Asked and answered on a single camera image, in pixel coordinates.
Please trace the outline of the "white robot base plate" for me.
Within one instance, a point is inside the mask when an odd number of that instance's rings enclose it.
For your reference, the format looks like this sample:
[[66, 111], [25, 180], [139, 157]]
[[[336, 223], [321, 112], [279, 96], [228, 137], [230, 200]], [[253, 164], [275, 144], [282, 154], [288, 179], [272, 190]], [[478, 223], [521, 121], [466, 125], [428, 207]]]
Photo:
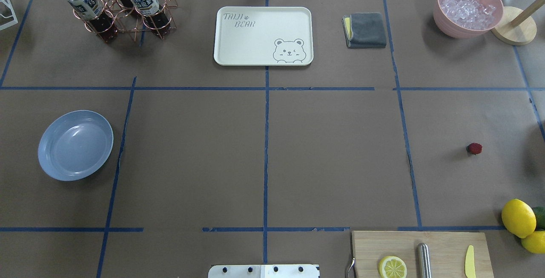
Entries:
[[209, 278], [319, 278], [314, 264], [246, 264], [216, 265], [208, 271]]

